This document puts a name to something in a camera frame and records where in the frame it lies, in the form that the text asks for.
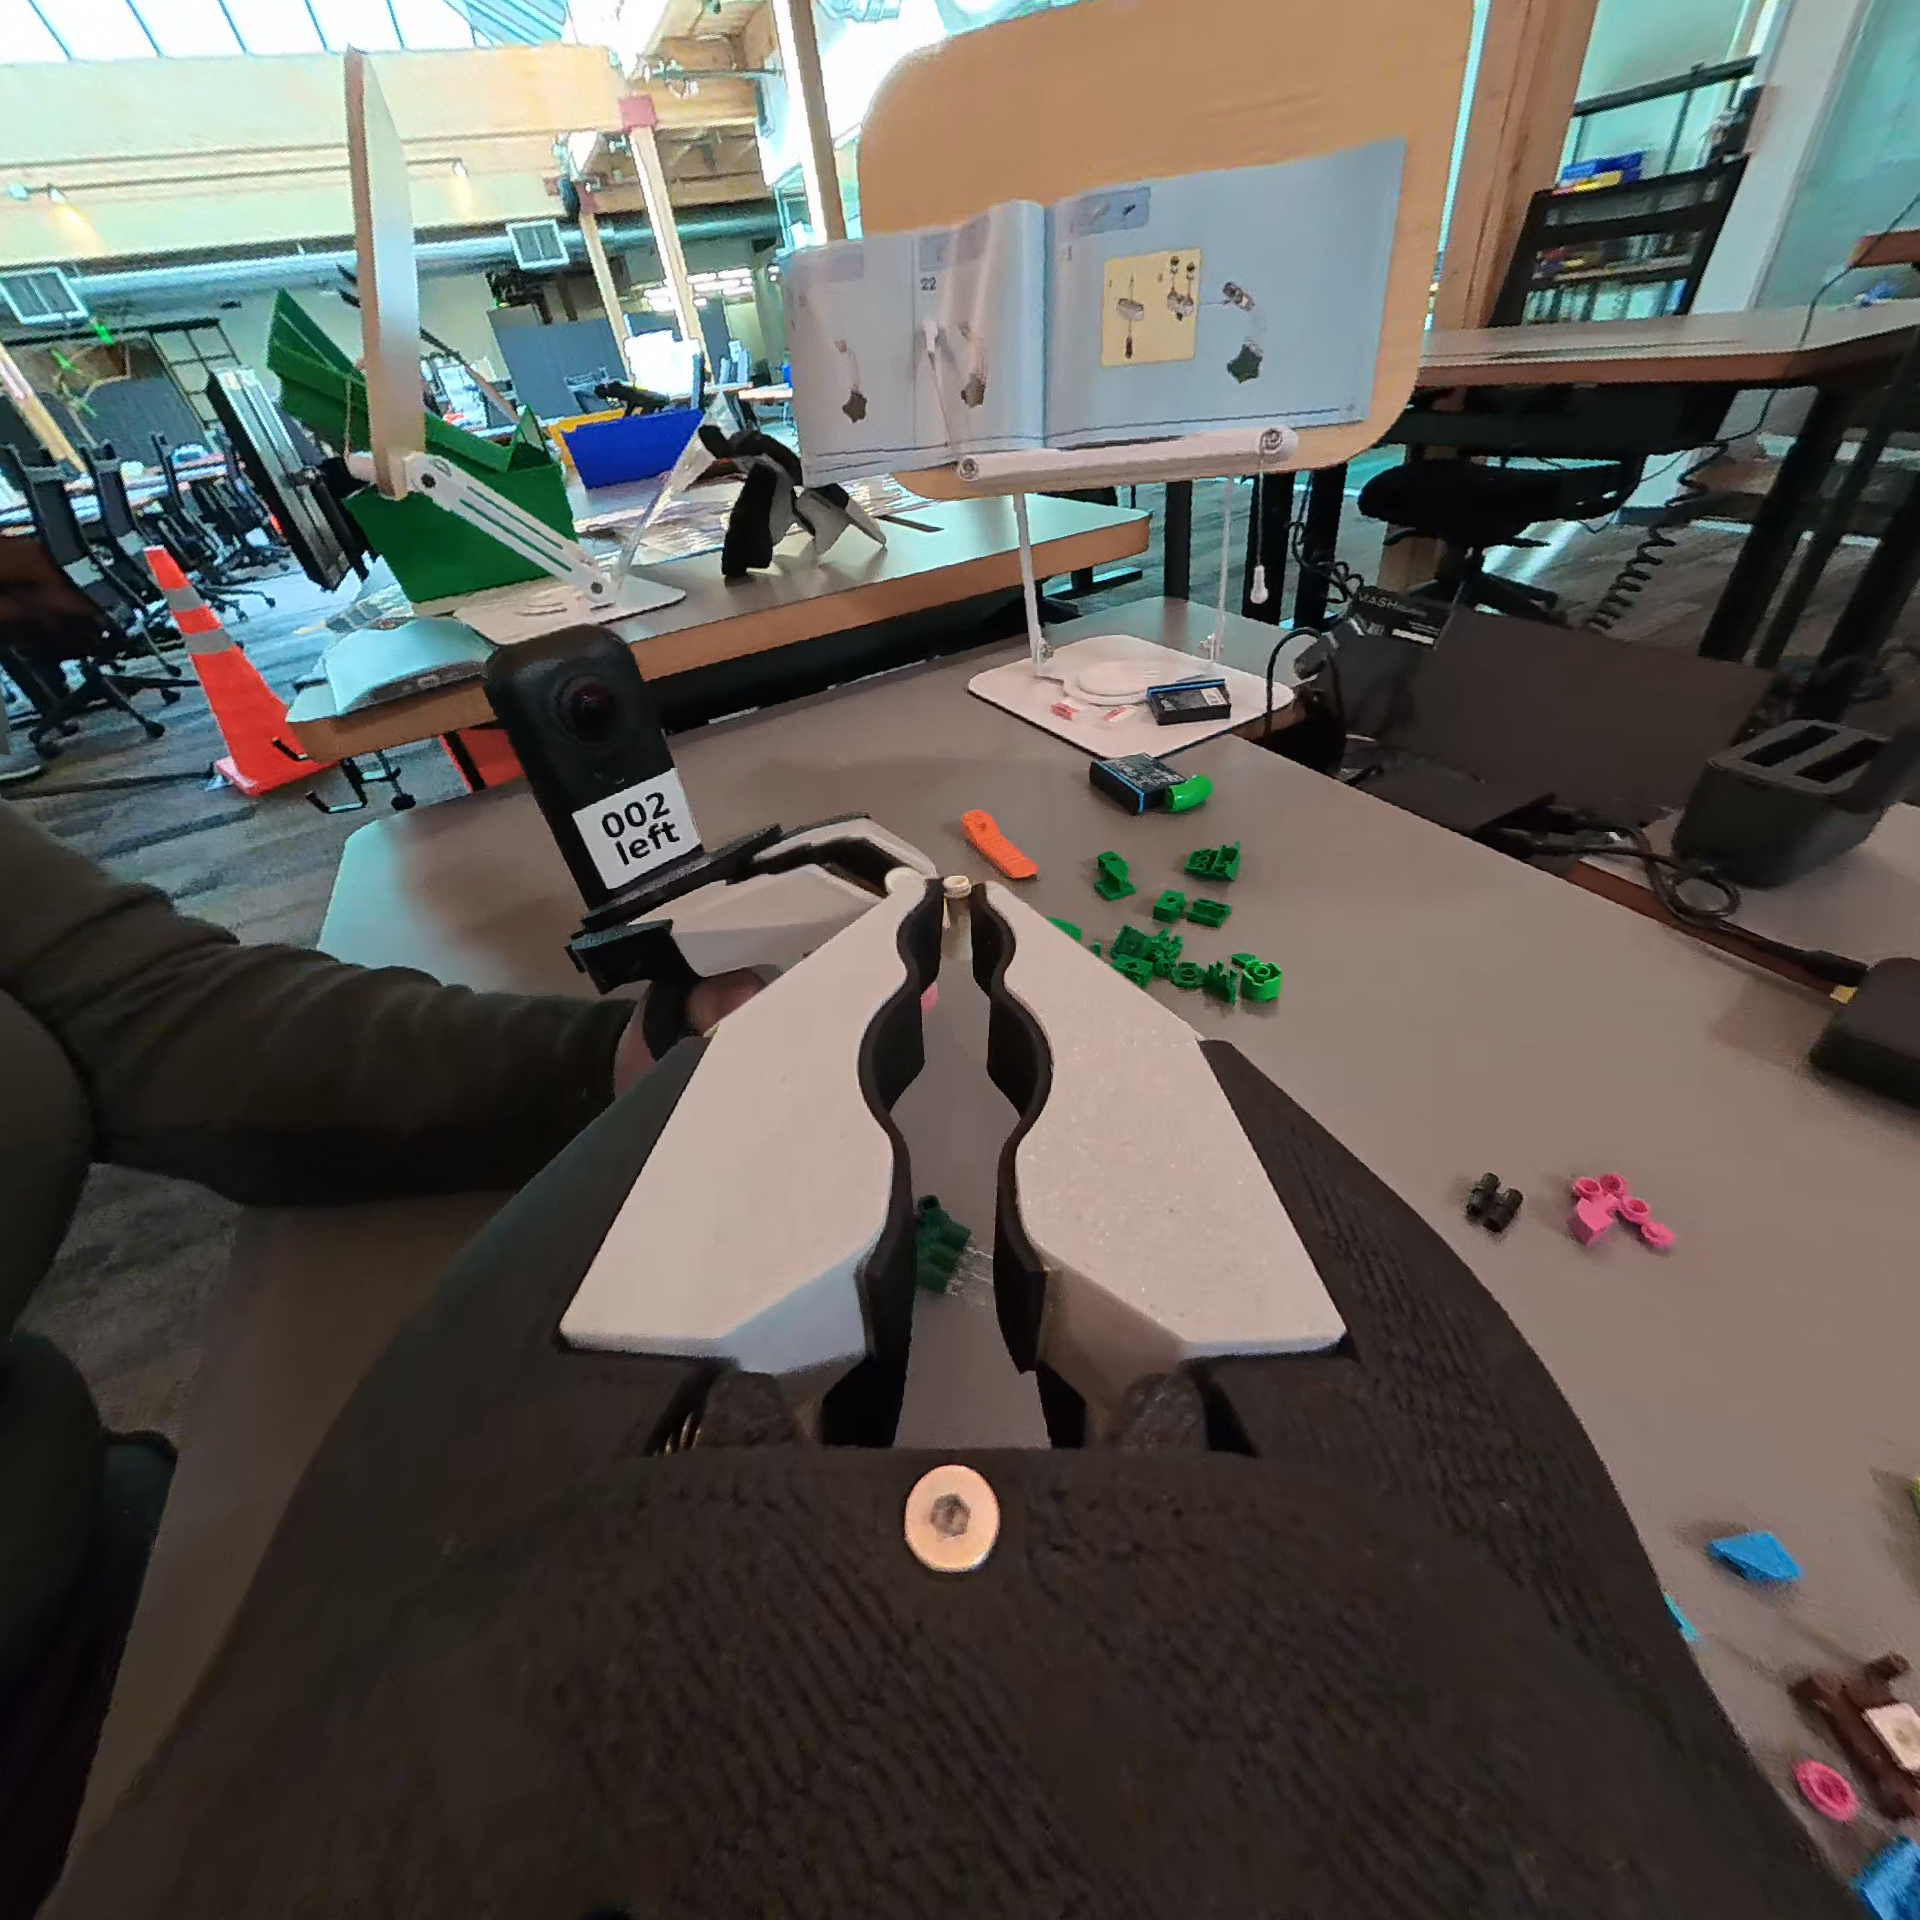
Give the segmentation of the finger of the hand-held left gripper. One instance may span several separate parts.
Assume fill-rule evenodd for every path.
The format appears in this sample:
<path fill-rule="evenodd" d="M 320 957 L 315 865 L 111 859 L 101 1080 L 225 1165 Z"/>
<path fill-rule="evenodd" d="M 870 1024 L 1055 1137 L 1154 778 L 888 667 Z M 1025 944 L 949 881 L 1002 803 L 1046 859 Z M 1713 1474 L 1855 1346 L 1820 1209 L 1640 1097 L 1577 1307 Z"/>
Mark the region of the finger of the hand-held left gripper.
<path fill-rule="evenodd" d="M 827 947 L 888 893 L 898 868 L 785 868 L 711 881 L 668 902 L 674 967 L 692 979 L 775 976 Z"/>
<path fill-rule="evenodd" d="M 793 868 L 821 868 L 862 889 L 885 889 L 888 871 L 900 868 L 900 840 L 875 829 L 870 815 L 848 815 L 815 829 L 797 829 L 775 843 L 760 846 L 749 878 L 775 878 Z"/>

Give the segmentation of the pile of colourful toy bricks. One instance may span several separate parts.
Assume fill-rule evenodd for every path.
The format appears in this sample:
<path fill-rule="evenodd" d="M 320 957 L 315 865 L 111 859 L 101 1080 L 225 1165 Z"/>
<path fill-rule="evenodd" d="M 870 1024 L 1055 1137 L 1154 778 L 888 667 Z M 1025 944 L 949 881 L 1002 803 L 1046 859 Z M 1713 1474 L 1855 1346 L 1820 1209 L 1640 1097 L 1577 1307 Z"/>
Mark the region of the pile of colourful toy bricks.
<path fill-rule="evenodd" d="M 1864 1507 L 1860 1539 L 1749 1511 L 1693 1523 L 1675 1534 L 1687 1573 L 1667 1573 L 1667 1606 L 1788 1813 L 1835 1867 L 1855 1917 L 1916 1917 L 1916 1819 L 1883 1817 L 1827 1731 L 1788 1697 L 1788 1685 L 1807 1672 L 1850 1674 L 1903 1655 L 1913 1674 L 1893 1693 L 1920 1705 L 1916 1487 L 1883 1478 Z M 1804 1579 L 1754 1587 L 1718 1565 L 1706 1539 L 1740 1530 L 1779 1534 Z"/>

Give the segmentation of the person's left forearm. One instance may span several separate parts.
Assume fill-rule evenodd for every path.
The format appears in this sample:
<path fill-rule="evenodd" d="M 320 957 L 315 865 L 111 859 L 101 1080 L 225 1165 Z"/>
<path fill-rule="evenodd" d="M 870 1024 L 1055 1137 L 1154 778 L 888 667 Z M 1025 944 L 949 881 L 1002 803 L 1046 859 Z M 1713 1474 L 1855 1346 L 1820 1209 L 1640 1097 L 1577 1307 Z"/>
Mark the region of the person's left forearm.
<path fill-rule="evenodd" d="M 242 944 L 6 806 L 0 987 L 92 1160 L 256 1209 L 508 1193 L 644 1070 L 637 1006 Z"/>

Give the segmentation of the light wooden desk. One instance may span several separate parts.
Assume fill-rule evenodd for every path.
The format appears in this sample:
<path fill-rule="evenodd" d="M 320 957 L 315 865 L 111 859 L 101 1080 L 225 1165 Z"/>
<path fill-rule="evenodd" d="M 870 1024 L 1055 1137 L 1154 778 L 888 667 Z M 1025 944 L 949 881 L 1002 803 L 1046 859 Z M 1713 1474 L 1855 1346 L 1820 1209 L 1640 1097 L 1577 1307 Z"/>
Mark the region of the light wooden desk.
<path fill-rule="evenodd" d="M 664 613 L 617 621 L 650 680 L 692 671 L 785 655 L 806 639 L 927 614 L 1021 586 L 1011 498 L 960 498 L 914 507 L 888 527 L 885 548 L 843 542 L 827 562 L 780 548 L 771 575 L 724 582 L 719 558 L 661 567 L 681 600 Z M 415 738 L 489 722 L 477 680 L 436 684 L 381 705 L 337 717 L 325 684 L 286 705 L 291 745 L 312 759 L 390 753 Z"/>

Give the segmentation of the brown wooden desk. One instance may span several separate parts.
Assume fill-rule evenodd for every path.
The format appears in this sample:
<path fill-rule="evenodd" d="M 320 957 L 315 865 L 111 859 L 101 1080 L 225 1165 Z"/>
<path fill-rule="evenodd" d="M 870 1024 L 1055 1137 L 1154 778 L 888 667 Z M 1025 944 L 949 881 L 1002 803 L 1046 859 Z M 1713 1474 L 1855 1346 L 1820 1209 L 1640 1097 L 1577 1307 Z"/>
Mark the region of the brown wooden desk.
<path fill-rule="evenodd" d="M 1779 659 L 1764 614 L 1788 582 L 1858 403 L 1907 372 L 1916 299 L 1754 308 L 1617 323 L 1428 331 L 1410 413 L 1382 444 L 1631 459 L 1718 441 L 1745 391 L 1807 391 L 1811 409 L 1745 531 L 1703 626 L 1706 659 Z"/>

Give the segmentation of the cluster of small green bricks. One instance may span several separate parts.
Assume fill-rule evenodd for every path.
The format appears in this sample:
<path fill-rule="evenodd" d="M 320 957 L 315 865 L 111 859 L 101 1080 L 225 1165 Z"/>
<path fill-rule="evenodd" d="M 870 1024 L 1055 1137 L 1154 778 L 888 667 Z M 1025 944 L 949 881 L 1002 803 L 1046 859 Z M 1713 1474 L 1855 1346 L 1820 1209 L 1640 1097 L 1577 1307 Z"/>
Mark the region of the cluster of small green bricks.
<path fill-rule="evenodd" d="M 1076 889 L 1045 902 L 1045 923 L 1138 988 L 1180 995 L 1221 1010 L 1282 996 L 1282 964 L 1246 947 L 1249 917 L 1234 898 L 1246 865 L 1239 830 L 1180 829 L 1167 843 L 1119 840 L 1089 852 Z"/>

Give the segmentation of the blue plastic bin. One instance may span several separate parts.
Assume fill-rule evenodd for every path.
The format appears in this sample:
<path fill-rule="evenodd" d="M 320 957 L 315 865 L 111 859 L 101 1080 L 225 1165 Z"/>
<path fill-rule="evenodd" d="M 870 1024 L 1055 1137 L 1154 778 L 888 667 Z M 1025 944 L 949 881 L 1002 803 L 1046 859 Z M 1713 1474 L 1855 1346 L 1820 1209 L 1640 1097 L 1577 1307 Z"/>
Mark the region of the blue plastic bin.
<path fill-rule="evenodd" d="M 580 492 L 627 488 L 668 474 L 697 435 L 701 413 L 664 409 L 637 416 L 570 416 L 551 424 Z"/>

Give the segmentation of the pink brick assembly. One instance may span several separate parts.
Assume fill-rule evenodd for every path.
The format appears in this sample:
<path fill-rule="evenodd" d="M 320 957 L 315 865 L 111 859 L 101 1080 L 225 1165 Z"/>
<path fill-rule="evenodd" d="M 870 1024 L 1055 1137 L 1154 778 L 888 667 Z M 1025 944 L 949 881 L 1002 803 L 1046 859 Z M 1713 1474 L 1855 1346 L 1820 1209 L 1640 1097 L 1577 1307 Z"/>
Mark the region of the pink brick assembly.
<path fill-rule="evenodd" d="M 1597 1246 L 1617 1225 L 1637 1235 L 1650 1252 L 1672 1252 L 1675 1235 L 1650 1215 L 1650 1201 L 1631 1190 L 1620 1173 L 1571 1180 L 1571 1235 Z"/>

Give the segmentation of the white book stand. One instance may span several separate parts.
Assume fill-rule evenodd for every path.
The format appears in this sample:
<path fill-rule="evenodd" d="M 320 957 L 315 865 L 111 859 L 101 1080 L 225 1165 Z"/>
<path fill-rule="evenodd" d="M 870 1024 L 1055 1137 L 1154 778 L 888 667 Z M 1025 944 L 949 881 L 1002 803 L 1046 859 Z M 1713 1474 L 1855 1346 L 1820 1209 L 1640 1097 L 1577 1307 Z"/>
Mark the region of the white book stand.
<path fill-rule="evenodd" d="M 526 511 L 501 503 L 489 488 L 424 453 L 424 382 L 420 382 L 420 275 L 406 164 L 381 100 L 368 54 L 346 54 L 346 141 L 352 196 L 352 252 L 365 345 L 368 453 L 347 453 L 347 469 L 378 496 L 420 496 L 551 577 L 551 592 L 501 586 L 484 613 L 488 639 L 530 639 L 579 621 L 633 621 L 686 600 L 633 568 L 627 558 L 602 567 L 572 537 L 556 537 Z"/>

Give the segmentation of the dark brown panel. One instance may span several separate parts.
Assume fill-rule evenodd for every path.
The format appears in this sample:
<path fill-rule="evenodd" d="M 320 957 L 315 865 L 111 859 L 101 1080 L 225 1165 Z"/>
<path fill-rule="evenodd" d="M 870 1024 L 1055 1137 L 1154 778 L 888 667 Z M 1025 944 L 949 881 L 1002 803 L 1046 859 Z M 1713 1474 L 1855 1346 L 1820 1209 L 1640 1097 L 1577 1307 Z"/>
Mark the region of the dark brown panel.
<path fill-rule="evenodd" d="M 1340 775 L 1459 837 L 1646 829 L 1749 730 L 1770 674 L 1495 613 L 1341 621 L 1300 659 Z"/>

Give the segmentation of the instruction booklet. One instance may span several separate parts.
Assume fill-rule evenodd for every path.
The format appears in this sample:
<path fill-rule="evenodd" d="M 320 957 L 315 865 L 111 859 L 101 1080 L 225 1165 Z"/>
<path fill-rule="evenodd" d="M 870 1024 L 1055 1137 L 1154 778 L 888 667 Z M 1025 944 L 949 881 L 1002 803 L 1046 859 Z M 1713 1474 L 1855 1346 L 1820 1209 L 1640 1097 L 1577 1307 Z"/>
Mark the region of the instruction booklet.
<path fill-rule="evenodd" d="M 1370 409 L 1400 174 L 1389 137 L 785 252 L 806 483 L 1277 467 Z"/>

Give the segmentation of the black charging dock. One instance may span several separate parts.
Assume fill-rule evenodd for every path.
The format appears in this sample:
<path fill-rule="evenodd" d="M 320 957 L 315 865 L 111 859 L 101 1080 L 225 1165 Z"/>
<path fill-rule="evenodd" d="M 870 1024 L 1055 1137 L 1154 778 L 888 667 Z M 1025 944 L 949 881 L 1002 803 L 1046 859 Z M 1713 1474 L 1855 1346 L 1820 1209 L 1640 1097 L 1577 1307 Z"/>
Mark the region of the black charging dock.
<path fill-rule="evenodd" d="M 1792 720 L 1698 770 L 1667 846 L 1737 889 L 1779 889 L 1864 843 L 1916 778 L 1916 727 Z"/>

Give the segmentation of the black office chair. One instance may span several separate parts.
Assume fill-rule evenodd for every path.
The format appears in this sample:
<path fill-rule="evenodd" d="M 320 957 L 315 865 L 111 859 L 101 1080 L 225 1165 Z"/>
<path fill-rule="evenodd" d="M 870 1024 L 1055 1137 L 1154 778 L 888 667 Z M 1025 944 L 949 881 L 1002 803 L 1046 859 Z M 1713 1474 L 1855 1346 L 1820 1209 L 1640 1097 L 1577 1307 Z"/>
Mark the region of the black office chair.
<path fill-rule="evenodd" d="M 1413 600 L 1567 622 L 1559 596 L 1487 575 L 1493 548 L 1526 548 L 1532 523 L 1610 521 L 1637 492 L 1646 453 L 1577 467 L 1487 467 L 1466 459 L 1410 459 L 1362 483 L 1354 507 L 1405 537 L 1437 542 L 1441 562 Z"/>

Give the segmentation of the wooden book stand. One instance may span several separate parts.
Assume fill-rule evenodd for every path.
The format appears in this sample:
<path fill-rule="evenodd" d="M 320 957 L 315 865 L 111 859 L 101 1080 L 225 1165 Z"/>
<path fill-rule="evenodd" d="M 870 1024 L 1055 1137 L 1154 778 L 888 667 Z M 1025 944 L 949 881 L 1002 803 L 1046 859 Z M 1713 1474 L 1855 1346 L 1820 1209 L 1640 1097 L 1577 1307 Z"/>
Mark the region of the wooden book stand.
<path fill-rule="evenodd" d="M 971 29 L 875 89 L 858 141 L 862 225 L 937 229 L 1006 198 L 1400 137 L 1370 409 L 1300 430 L 1272 469 L 1346 467 L 1405 416 L 1421 376 L 1473 20 L 1466 0 L 1107 0 Z"/>

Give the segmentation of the black shelf rack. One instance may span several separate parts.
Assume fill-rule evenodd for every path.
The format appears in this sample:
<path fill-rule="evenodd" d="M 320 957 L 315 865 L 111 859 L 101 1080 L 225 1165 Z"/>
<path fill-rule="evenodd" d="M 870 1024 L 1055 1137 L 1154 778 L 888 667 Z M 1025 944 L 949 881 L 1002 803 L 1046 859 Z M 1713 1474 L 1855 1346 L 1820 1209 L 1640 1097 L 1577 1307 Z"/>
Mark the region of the black shelf rack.
<path fill-rule="evenodd" d="M 1745 159 L 1612 189 L 1539 190 L 1487 327 L 1687 316 Z"/>

